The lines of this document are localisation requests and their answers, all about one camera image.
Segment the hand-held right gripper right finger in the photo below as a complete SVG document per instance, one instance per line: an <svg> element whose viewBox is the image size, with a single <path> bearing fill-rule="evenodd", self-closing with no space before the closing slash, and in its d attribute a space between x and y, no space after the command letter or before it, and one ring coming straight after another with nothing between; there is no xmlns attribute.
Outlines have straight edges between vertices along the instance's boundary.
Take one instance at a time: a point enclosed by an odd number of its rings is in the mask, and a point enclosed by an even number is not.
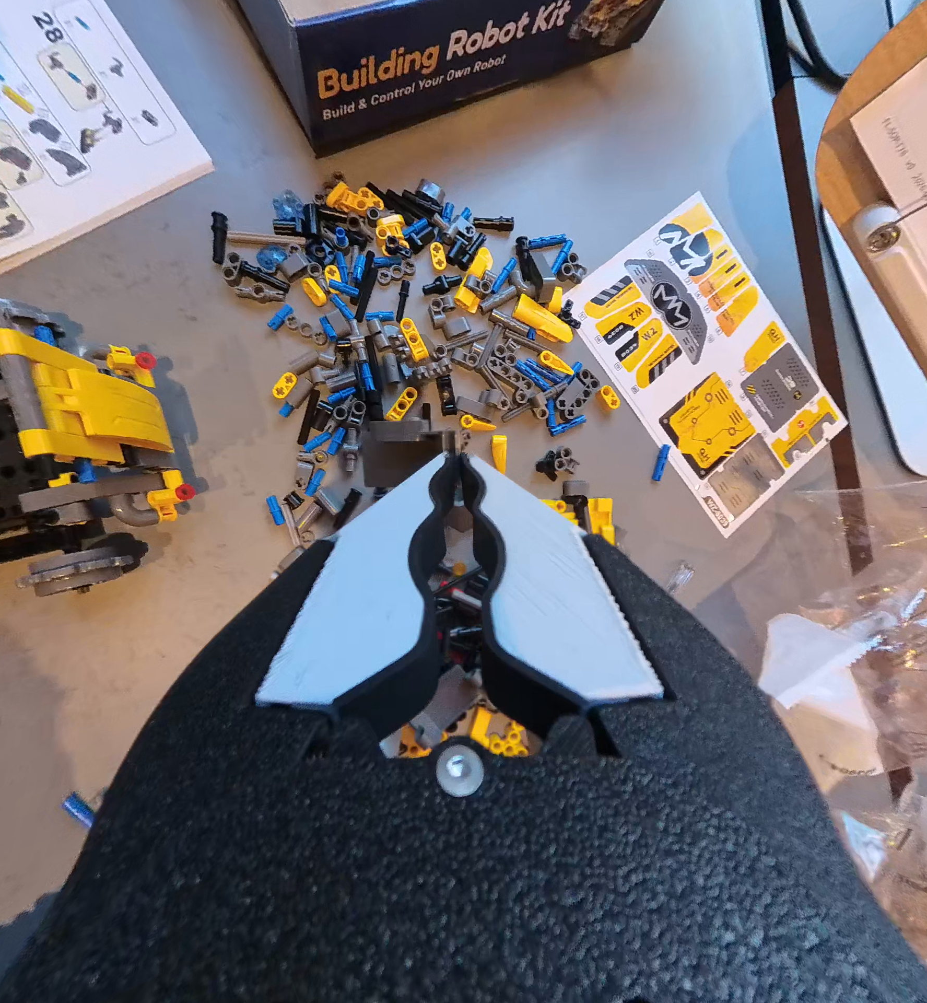
<svg viewBox="0 0 927 1003"><path fill-rule="evenodd" d="M491 703L539 737L567 716L662 699L663 683L579 526L464 456L482 600L482 677Z"/></svg>

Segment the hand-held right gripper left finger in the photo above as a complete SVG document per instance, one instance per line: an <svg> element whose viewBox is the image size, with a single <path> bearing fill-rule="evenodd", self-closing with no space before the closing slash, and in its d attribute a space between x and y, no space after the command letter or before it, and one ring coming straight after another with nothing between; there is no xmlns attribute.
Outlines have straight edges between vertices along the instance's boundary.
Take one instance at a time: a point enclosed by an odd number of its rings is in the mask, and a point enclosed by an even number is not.
<svg viewBox="0 0 927 1003"><path fill-rule="evenodd" d="M456 453L427 462L294 566L306 597L256 692L334 718L409 720L434 696L430 578L446 553Z"/></svg>

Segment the pile of small building pieces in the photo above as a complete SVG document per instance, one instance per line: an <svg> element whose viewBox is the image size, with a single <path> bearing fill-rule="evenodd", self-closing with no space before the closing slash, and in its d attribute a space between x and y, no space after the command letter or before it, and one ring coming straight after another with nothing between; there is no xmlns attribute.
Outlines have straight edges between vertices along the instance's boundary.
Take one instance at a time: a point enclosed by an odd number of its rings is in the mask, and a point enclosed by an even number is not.
<svg viewBox="0 0 927 1003"><path fill-rule="evenodd" d="M326 490L329 470L361 473L386 495L400 472L368 471L370 451L429 445L431 389L443 418L492 433L492 464L507 470L507 437L496 428L531 415L551 437L581 426L588 403L620 398L581 362L559 352L580 327L569 297L585 277L565 234L518 235L499 268L488 244L511 236L511 216L475 216L441 186L412 190L349 185L336 172L310 201L273 199L266 234L238 231L210 213L210 260L238 298L273 307L269 332L289 330L306 346L272 388L281 417L302 420L294 485L271 495L272 522L286 528L286 567L315 542L314 523L338 529L358 508L354 488Z"/></svg>

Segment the yellow black toy vehicle model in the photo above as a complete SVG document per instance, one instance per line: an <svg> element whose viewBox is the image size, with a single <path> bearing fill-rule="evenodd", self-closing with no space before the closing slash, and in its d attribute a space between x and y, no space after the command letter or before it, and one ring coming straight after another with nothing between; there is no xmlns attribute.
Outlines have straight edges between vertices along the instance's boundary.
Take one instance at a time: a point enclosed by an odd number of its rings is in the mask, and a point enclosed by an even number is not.
<svg viewBox="0 0 927 1003"><path fill-rule="evenodd" d="M114 344L66 347L31 305L0 298L0 566L30 558L19 588L87 592L135 570L132 533L175 521L195 490L156 392L154 356Z"/></svg>

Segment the dark blue cardboard kit box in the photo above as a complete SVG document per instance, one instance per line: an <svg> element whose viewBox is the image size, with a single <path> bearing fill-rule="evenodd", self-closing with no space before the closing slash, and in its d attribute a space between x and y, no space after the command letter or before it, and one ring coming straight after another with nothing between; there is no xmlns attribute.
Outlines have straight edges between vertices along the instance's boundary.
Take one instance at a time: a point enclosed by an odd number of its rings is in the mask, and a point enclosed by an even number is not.
<svg viewBox="0 0 927 1003"><path fill-rule="evenodd" d="M661 1L240 1L313 153L620 52Z"/></svg>

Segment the grey desk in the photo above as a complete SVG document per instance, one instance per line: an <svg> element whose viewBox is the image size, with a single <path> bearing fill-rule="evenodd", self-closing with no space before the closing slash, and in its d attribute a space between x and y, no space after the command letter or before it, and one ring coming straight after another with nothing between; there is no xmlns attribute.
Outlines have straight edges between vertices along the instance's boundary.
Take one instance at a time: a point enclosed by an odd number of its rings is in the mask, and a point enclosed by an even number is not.
<svg viewBox="0 0 927 1003"><path fill-rule="evenodd" d="M429 178L595 268L700 189L808 347L757 3L668 2L627 54L322 163L231 3L112 6L216 172L0 295L168 353L207 492L109 588L41 603L0 570L0 922L67 878L0 1001L927 1001L763 694L648 576L693 558L727 584L787 492L721 543L680 486L647 490L632 418L574 439L646 568L595 549L690 686L605 709L617 756L493 757L456 799L346 724L255 704L298 603L264 507L292 476L265 401L292 350L222 287L209 212L256 225L332 168Z"/></svg>

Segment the yellow grey sticker sheet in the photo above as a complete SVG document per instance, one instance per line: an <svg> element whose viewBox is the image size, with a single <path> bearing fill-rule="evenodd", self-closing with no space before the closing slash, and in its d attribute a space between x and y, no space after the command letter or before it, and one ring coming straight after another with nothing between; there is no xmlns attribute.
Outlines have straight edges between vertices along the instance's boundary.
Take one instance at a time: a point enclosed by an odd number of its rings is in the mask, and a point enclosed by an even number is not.
<svg viewBox="0 0 927 1003"><path fill-rule="evenodd" d="M700 193L588 274L572 311L724 538L846 428Z"/></svg>

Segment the crumpled clear plastic bag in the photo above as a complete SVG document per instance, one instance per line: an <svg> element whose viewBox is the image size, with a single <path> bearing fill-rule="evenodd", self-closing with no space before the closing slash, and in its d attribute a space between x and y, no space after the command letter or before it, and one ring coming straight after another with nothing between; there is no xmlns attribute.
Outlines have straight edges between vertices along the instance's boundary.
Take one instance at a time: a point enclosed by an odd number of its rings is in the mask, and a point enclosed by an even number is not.
<svg viewBox="0 0 927 1003"><path fill-rule="evenodd" d="M727 591L725 645L927 963L927 481L795 493Z"/></svg>

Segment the white monitor stand base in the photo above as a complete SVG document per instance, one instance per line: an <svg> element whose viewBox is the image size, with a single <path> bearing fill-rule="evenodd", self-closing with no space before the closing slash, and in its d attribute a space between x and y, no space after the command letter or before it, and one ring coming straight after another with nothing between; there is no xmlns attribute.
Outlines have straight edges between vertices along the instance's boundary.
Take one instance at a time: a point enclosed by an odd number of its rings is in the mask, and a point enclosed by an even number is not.
<svg viewBox="0 0 927 1003"><path fill-rule="evenodd" d="M818 209L885 429L901 464L927 478L927 380L831 216L824 207Z"/></svg>

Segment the cardboard sign with paper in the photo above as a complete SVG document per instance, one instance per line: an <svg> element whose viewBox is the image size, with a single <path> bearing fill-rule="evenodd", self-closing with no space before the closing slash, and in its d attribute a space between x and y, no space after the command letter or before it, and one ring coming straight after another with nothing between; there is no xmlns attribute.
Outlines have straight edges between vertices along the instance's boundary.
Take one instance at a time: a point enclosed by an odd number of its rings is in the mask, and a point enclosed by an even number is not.
<svg viewBox="0 0 927 1003"><path fill-rule="evenodd" d="M927 2L884 36L838 94L816 183L927 380Z"/></svg>

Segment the white instruction booklet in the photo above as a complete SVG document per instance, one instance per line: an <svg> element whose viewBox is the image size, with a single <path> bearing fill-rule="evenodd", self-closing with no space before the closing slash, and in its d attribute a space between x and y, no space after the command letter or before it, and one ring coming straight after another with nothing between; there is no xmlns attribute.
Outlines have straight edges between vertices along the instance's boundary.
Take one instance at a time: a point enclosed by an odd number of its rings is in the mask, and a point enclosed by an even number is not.
<svg viewBox="0 0 927 1003"><path fill-rule="evenodd" d="M106 3L0 1L0 275L213 169Z"/></svg>

